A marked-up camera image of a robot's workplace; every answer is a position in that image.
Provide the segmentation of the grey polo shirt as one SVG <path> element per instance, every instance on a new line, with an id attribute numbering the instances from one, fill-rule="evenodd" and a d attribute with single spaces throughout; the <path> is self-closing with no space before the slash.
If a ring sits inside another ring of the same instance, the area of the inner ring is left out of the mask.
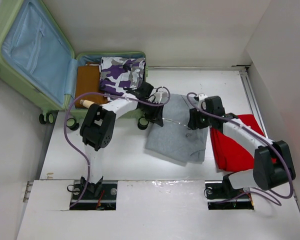
<path id="1" fill-rule="evenodd" d="M 208 129 L 192 130 L 190 103 L 185 95 L 172 94 L 163 107 L 163 126 L 153 124 L 150 128 L 144 148 L 183 163 L 202 164 L 205 160 Z"/>

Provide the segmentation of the purple camouflage garment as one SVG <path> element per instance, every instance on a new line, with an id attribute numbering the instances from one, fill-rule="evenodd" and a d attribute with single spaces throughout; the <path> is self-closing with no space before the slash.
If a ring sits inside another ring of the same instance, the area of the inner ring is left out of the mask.
<path id="1" fill-rule="evenodd" d="M 146 59 L 103 56 L 100 60 L 99 90 L 122 96 L 128 89 L 137 89 L 145 78 Z"/>

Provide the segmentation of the slim beige cosmetic tube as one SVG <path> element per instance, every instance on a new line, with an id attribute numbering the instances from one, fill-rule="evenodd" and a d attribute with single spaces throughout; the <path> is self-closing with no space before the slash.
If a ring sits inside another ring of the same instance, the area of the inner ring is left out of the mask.
<path id="1" fill-rule="evenodd" d="M 83 107 L 85 107 L 85 108 L 87 108 L 87 109 L 89 109 L 91 105 L 95 104 L 93 101 L 85 100 L 85 99 L 81 99 L 81 100 L 79 101 L 79 103 L 80 103 Z"/>

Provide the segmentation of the brown garment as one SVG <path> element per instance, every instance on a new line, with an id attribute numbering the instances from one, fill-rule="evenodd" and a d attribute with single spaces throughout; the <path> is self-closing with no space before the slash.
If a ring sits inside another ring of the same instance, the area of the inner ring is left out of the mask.
<path id="1" fill-rule="evenodd" d="M 75 98 L 78 96 L 95 92 L 95 93 L 104 93 L 99 90 L 100 85 L 100 65 L 96 62 L 88 62 L 84 66 L 79 66 L 77 69 L 77 78 L 76 78 L 76 88 L 75 88 Z M 88 100 L 94 102 L 98 105 L 108 103 L 108 99 L 105 96 L 101 95 L 87 95 L 82 98 L 82 100 Z M 76 101 L 74 104 L 76 109 L 83 109 L 84 106 L 80 104 L 80 100 Z"/>

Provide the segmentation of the green suitcase blue lining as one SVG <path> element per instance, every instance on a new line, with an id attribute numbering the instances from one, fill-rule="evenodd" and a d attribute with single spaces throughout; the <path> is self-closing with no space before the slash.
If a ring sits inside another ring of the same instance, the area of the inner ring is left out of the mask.
<path id="1" fill-rule="evenodd" d="M 102 57 L 146 58 L 140 51 L 75 54 L 41 0 L 0 3 L 0 79 L 41 109 L 39 122 L 54 123 L 54 111 L 75 99 L 78 67 Z"/>

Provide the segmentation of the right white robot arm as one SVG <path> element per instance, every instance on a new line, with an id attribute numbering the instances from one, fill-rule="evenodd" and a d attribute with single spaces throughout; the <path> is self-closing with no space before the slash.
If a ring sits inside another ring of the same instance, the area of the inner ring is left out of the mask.
<path id="1" fill-rule="evenodd" d="M 253 158 L 252 169 L 223 177 L 219 189 L 226 198 L 233 198 L 239 191 L 249 194 L 251 189 L 271 197 L 289 199 L 293 196 L 296 171 L 285 141 L 273 141 L 243 123 L 237 115 L 226 113 L 219 96 L 190 92 L 186 99 L 192 106 L 188 128 L 216 130 L 243 147 Z"/>

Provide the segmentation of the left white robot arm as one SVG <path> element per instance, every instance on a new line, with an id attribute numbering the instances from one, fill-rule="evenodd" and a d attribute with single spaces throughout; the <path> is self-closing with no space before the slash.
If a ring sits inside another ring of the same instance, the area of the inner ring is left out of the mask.
<path id="1" fill-rule="evenodd" d="M 107 94 L 112 101 L 98 104 L 91 100 L 80 99 L 80 104 L 87 109 L 79 134 L 84 145 L 98 152 L 107 147 L 112 140 L 115 122 L 130 111 L 141 110 L 138 128 L 146 128 L 153 123 L 160 127 L 163 123 L 164 105 L 170 100 L 170 92 L 165 87 L 155 89 L 143 81 L 139 87 L 124 87 L 122 95 Z"/>

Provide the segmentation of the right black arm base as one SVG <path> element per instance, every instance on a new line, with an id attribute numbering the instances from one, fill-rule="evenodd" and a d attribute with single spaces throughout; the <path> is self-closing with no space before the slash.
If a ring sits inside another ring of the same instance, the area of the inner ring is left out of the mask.
<path id="1" fill-rule="evenodd" d="M 206 180 L 203 191 L 209 210 L 254 210 L 250 194 L 243 189 L 233 189 L 222 180 Z"/>

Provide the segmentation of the red folded garment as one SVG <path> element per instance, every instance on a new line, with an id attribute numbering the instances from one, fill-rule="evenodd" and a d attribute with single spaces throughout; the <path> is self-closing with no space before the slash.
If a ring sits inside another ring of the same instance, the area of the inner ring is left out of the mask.
<path id="1" fill-rule="evenodd" d="M 215 118 L 214 126 L 210 127 L 210 139 L 217 167 L 226 172 L 241 172 L 254 168 L 255 150 L 265 144 L 254 138 L 238 126 L 226 125 L 226 132 L 235 139 L 223 134 L 225 119 Z"/>

